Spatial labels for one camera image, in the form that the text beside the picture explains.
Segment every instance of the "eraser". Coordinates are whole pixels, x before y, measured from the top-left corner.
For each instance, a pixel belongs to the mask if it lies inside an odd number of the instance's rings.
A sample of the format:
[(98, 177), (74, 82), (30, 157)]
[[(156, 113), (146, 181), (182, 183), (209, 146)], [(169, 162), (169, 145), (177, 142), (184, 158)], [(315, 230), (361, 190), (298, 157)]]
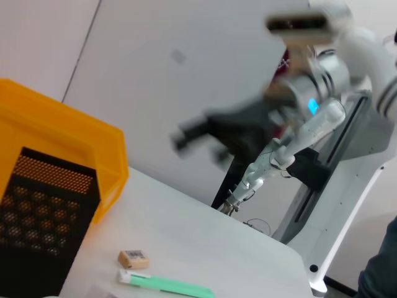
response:
[(122, 250), (118, 261), (125, 269), (145, 269), (149, 266), (149, 258), (141, 250)]

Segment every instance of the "white robot link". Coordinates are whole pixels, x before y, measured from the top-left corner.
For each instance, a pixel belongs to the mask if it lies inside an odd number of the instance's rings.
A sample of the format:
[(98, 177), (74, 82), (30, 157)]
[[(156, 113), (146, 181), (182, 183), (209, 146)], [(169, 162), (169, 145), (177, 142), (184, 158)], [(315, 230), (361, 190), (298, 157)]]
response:
[[(230, 215), (266, 178), (294, 162), (294, 154), (329, 135), (319, 161), (332, 172), (322, 191), (302, 185), (273, 238), (301, 254), (316, 297), (323, 278), (369, 189), (396, 154), (397, 71), (391, 55), (371, 32), (355, 27), (345, 6), (311, 8), (270, 16), (268, 30), (290, 52), (288, 74), (267, 90), (295, 100), (306, 122), (263, 149), (219, 208)], [(336, 45), (315, 57), (310, 47)], [(364, 78), (372, 94), (358, 92), (341, 102)]]

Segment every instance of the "orange plastic bin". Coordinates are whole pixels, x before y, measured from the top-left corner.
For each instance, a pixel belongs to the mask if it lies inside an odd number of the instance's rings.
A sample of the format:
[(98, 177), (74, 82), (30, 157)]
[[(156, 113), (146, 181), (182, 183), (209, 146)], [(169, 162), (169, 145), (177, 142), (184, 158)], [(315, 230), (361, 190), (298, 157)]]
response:
[(121, 130), (8, 79), (0, 79), (0, 140), (0, 196), (23, 147), (96, 170), (100, 203), (93, 222), (128, 179)]

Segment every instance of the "black perforated mesh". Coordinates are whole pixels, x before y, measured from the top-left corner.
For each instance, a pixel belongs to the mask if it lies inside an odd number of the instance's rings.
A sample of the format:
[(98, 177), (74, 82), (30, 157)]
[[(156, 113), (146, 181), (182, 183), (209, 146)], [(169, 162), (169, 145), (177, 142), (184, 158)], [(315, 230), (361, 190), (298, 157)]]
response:
[(58, 296), (98, 203), (93, 169), (24, 148), (0, 202), (0, 296)]

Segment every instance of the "blue led light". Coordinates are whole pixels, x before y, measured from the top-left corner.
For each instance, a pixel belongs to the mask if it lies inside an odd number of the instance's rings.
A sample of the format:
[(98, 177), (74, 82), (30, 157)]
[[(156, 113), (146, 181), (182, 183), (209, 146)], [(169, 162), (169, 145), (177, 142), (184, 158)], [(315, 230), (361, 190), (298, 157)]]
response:
[(309, 100), (308, 103), (308, 108), (310, 110), (310, 112), (315, 115), (315, 113), (317, 112), (317, 110), (320, 108), (320, 106), (318, 105), (318, 103), (316, 102), (316, 100), (314, 98), (311, 98)]

